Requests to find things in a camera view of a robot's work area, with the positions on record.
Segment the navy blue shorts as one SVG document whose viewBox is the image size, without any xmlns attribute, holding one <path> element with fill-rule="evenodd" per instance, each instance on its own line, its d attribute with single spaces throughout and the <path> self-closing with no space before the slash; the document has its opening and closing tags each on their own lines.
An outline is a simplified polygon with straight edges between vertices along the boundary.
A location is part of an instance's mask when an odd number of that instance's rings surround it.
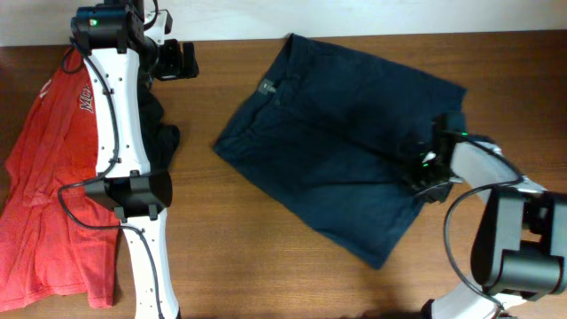
<svg viewBox="0 0 567 319">
<path fill-rule="evenodd" d="M 382 268 L 424 202 L 407 165 L 464 87 L 301 35 L 287 38 L 214 151 L 313 230 Z"/>
</svg>

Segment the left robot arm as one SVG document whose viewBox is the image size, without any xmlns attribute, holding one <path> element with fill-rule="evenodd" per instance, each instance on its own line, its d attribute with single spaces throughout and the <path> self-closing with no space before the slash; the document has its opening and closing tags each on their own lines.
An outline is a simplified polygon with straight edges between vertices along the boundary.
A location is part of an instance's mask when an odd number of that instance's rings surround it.
<svg viewBox="0 0 567 319">
<path fill-rule="evenodd" d="M 167 257 L 170 174 L 154 169 L 144 148 L 138 83 L 199 74 L 193 43 L 168 38 L 169 11 L 144 10 L 142 1 L 104 1 L 79 8 L 72 45 L 89 74 L 97 119 L 94 178 L 82 182 L 88 198 L 113 211 L 130 253 L 137 318 L 178 318 Z"/>
</svg>

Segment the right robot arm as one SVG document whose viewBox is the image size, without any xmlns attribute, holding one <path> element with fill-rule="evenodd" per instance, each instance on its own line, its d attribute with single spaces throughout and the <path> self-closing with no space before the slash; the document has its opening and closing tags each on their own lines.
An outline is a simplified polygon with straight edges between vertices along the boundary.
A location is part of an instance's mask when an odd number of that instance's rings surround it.
<svg viewBox="0 0 567 319">
<path fill-rule="evenodd" d="M 566 290 L 566 196 L 535 183 L 505 159 L 486 136 L 466 129 L 463 113 L 432 123 L 429 149 L 408 166 L 406 181 L 417 198 L 443 202 L 456 183 L 460 195 L 444 218 L 447 258 L 460 283 L 427 301 L 426 319 L 507 318 L 509 309 Z M 485 204 L 470 254 L 470 274 L 458 267 L 450 243 L 451 218 L 467 198 Z"/>
</svg>

